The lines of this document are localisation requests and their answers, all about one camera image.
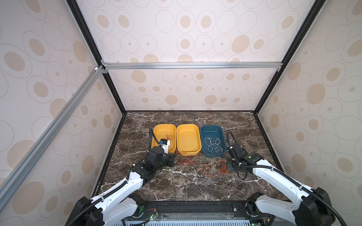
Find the blue plastic bin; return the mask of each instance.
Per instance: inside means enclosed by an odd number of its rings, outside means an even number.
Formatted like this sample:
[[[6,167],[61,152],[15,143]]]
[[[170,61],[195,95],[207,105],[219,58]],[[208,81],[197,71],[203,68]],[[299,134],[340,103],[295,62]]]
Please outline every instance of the blue plastic bin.
[[[207,157],[221,157],[225,154],[226,146],[223,129],[217,125],[204,125],[201,127],[201,148]],[[210,145],[212,142],[219,143],[219,145]]]

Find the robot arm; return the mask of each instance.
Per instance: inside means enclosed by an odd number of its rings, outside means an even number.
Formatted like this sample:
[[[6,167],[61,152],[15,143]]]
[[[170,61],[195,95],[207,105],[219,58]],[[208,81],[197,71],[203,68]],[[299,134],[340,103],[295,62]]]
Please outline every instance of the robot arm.
[[[140,200],[130,197],[164,166],[173,166],[172,156],[164,148],[152,148],[144,161],[141,160],[129,170],[128,175],[107,191],[91,198],[81,198],[74,206],[66,226],[103,226],[133,215],[140,209]]]
[[[341,225],[346,225],[332,208],[329,196],[323,189],[313,189],[292,179],[261,155],[255,152],[248,154],[238,143],[229,144],[228,153],[231,158],[228,158],[227,162],[232,163],[227,165],[228,170],[253,173],[273,185],[291,201],[273,199],[257,192],[247,199],[245,208],[250,216],[257,216],[260,212],[269,213],[297,226],[330,226],[337,217]]]

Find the black frame edge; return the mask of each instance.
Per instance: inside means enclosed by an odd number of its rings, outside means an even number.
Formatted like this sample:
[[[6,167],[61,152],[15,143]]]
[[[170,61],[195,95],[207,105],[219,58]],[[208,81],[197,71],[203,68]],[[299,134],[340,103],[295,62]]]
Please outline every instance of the black frame edge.
[[[268,213],[260,213],[258,216],[251,217],[244,206],[246,200],[241,201],[145,201],[145,209],[156,208],[160,214],[177,214],[181,217],[183,214],[230,214],[235,218],[242,217],[245,220],[258,223],[265,217],[270,217]],[[146,220],[153,214],[153,210],[145,211],[144,215],[137,220]],[[126,217],[127,220],[134,221],[134,217]]]
[[[279,159],[278,159],[278,157],[277,157],[277,154],[275,153],[274,148],[272,147],[272,144],[270,143],[270,140],[269,140],[268,136],[267,136],[266,133],[265,133],[264,127],[263,127],[263,125],[261,124],[258,115],[257,115],[255,112],[254,112],[253,114],[254,114],[256,123],[258,124],[258,126],[259,126],[259,128],[260,128],[261,134],[262,134],[263,137],[264,137],[265,143],[266,143],[266,145],[267,145],[268,148],[269,148],[269,152],[270,152],[271,156],[273,157],[273,160],[274,160],[274,162],[275,162],[276,167],[277,167],[279,170],[281,170],[281,171],[284,172],[283,167],[282,167],[282,165],[280,164],[280,161],[279,161]]]
[[[270,81],[267,89],[265,90],[263,96],[261,97],[258,105],[255,108],[255,113],[258,114],[265,104],[266,100],[268,99],[269,95],[271,94],[272,90],[274,89],[275,85],[277,84],[280,76],[283,74],[285,68],[288,66],[290,60],[292,59],[294,53],[296,52],[297,48],[299,47],[300,43],[302,42],[303,38],[305,37],[306,33],[308,32],[309,28],[311,27],[312,23],[314,22],[314,19],[318,15],[320,9],[322,8],[323,4],[326,0],[316,0],[311,8],[311,10],[308,12],[308,15],[306,16],[302,26],[300,27],[298,33],[296,34],[292,44],[290,45],[287,53],[285,54],[280,70],[277,71],[272,80]]]
[[[87,23],[85,22],[85,19],[84,19],[83,15],[82,15],[82,12],[80,11],[80,8],[79,8],[76,0],[67,0],[67,3],[69,5],[69,8],[70,8],[72,14],[74,15],[75,20],[77,21],[77,24],[78,24],[78,26],[79,26],[82,34],[83,34],[83,37],[84,37],[85,41],[87,42],[87,44],[88,44],[88,46],[89,46],[95,60],[96,60],[96,63],[98,65],[103,65],[102,61],[101,61],[102,56],[98,51],[97,45],[94,42],[92,34],[91,34],[91,32],[90,32],[90,30],[89,30],[89,28],[87,26]],[[108,87],[109,87],[109,89],[110,89],[110,91],[111,91],[111,93],[112,93],[118,107],[120,108],[122,114],[125,114],[126,109],[125,109],[125,107],[124,107],[124,105],[123,105],[123,103],[122,103],[122,101],[121,101],[121,99],[120,99],[120,97],[118,95],[117,90],[115,89],[115,86],[114,86],[114,84],[112,82],[112,79],[111,79],[109,73],[106,71],[106,73],[103,74],[103,76],[104,76],[104,79],[106,80],[107,85],[108,85]]]
[[[127,110],[127,112],[245,112],[245,113],[251,113],[253,114],[254,113],[254,110],[250,110],[250,111],[241,111],[241,110],[238,110],[238,111],[229,111],[229,110],[225,110],[225,111],[206,111],[206,110],[185,110],[185,111],[182,111],[182,110],[177,110],[177,111],[174,111],[174,110],[165,110],[165,111],[158,111],[158,110]]]
[[[106,160],[105,160],[105,162],[104,162],[104,164],[103,164],[102,171],[101,171],[101,173],[100,173],[100,175],[99,175],[99,177],[98,177],[98,180],[97,180],[97,183],[96,183],[96,187],[94,188],[92,197],[94,197],[97,193],[99,193],[99,191],[100,191],[100,189],[101,189],[101,186],[102,186],[102,184],[103,184],[104,177],[105,177],[105,175],[106,175],[106,172],[107,172],[107,169],[108,169],[108,166],[109,166],[109,162],[110,162],[111,159],[112,159],[112,155],[113,155],[115,146],[116,146],[116,144],[117,144],[119,135],[120,135],[120,133],[121,133],[123,123],[124,123],[125,120],[126,120],[126,116],[127,116],[127,112],[125,112],[124,114],[122,114],[121,121],[120,121],[119,126],[118,126],[118,128],[117,128],[117,131],[116,131],[116,133],[115,133],[115,135],[114,135],[114,138],[113,138],[111,147],[110,147],[110,149],[109,149],[109,151],[108,151]]]

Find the wall panel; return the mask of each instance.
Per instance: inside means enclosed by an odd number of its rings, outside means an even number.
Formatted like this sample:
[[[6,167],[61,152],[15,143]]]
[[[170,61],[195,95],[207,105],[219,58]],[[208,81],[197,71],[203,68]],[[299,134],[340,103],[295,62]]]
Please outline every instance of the wall panel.
[[[259,113],[286,173],[325,189],[347,225],[362,221],[361,4],[322,9]]]
[[[0,184],[93,71],[60,0],[0,2]]]
[[[78,0],[105,62],[281,61],[313,0]]]
[[[110,70],[126,110],[252,111],[275,68]]]
[[[91,197],[120,120],[100,76],[2,211],[0,225],[64,225],[76,201]]]

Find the brown marble surface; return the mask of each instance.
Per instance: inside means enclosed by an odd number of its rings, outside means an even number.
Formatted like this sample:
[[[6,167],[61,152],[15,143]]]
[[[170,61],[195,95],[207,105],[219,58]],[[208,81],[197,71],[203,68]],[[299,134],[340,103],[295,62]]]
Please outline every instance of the brown marble surface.
[[[274,161],[256,123],[249,112],[128,112],[123,124],[116,148],[109,163],[102,191],[107,190],[126,176],[127,169],[140,160],[148,149],[148,128],[158,124],[193,123],[201,128],[203,125],[218,125],[225,132],[231,130],[238,143],[250,152],[257,152],[270,163]],[[189,156],[194,164],[214,164],[228,158],[228,153],[217,158],[204,156],[202,150],[198,155]],[[176,156],[181,162],[184,157]],[[211,166],[213,175],[217,175],[221,164]],[[255,175],[248,174],[246,180],[238,178],[236,172],[208,177],[201,166],[174,164],[161,172],[136,193],[146,201],[209,201],[209,200],[246,200],[255,192],[262,192],[272,198],[286,199],[282,193],[268,182]]]

